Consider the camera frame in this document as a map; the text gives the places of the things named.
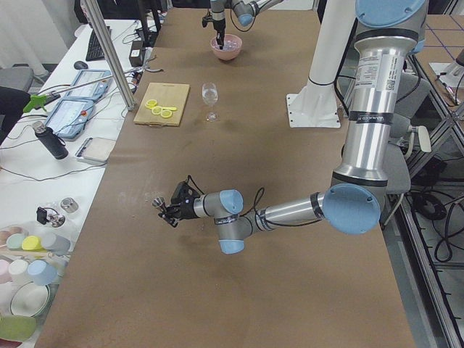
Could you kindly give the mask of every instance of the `black bottle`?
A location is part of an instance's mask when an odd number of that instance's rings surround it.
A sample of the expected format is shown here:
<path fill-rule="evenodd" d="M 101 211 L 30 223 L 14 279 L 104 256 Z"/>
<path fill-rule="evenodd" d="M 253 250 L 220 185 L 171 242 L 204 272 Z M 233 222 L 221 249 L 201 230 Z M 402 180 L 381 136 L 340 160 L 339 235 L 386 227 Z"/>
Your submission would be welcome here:
<path fill-rule="evenodd" d="M 50 151 L 57 159 L 62 160 L 68 154 L 65 143 L 57 135 L 53 134 L 53 129 L 46 127 L 41 121 L 34 122 L 32 128 L 38 140 Z"/>

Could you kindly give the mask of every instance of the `computer mouse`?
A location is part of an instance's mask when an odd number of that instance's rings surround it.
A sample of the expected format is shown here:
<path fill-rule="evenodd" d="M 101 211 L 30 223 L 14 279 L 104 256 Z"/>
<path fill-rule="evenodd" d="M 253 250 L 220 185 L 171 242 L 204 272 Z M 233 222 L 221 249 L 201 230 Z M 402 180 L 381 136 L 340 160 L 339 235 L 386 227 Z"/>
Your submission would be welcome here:
<path fill-rule="evenodd" d="M 74 63 L 74 68 L 77 70 L 88 69 L 88 65 L 86 62 L 78 60 L 76 63 Z"/>

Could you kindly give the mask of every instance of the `white bowl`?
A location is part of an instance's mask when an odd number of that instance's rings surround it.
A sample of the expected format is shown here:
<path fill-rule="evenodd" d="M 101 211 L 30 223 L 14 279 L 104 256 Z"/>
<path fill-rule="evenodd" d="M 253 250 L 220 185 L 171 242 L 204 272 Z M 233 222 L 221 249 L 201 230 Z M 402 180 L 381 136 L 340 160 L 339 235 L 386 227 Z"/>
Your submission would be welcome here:
<path fill-rule="evenodd" d="M 13 296 L 10 310 L 14 315 L 34 317 L 42 313 L 50 300 L 50 288 L 28 283 Z"/>

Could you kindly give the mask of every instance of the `cutting board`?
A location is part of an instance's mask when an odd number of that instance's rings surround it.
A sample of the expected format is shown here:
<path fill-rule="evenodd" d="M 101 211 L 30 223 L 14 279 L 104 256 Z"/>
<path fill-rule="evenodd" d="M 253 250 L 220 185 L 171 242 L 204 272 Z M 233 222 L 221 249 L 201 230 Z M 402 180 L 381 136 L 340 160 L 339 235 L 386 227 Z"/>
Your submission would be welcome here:
<path fill-rule="evenodd" d="M 133 119 L 134 123 L 138 125 L 179 126 L 189 90 L 190 85 L 181 83 L 150 83 Z M 173 111 L 173 116 L 169 118 L 153 115 L 152 111 L 145 107 L 146 101 L 150 99 L 156 99 L 158 105 L 162 107 L 177 107 L 177 111 Z"/>

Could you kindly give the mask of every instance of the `keyboard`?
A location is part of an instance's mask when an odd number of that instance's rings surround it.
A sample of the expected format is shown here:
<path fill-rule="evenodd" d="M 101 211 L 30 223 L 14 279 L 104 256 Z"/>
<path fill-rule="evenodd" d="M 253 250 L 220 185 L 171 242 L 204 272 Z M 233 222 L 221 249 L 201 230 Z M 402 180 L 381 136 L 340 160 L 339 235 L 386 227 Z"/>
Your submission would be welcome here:
<path fill-rule="evenodd" d="M 86 61 L 90 62 L 92 60 L 102 59 L 104 59 L 102 47 L 100 46 L 99 39 L 96 38 L 95 32 L 92 30 L 92 34 L 90 34 L 90 39 L 88 40 Z"/>

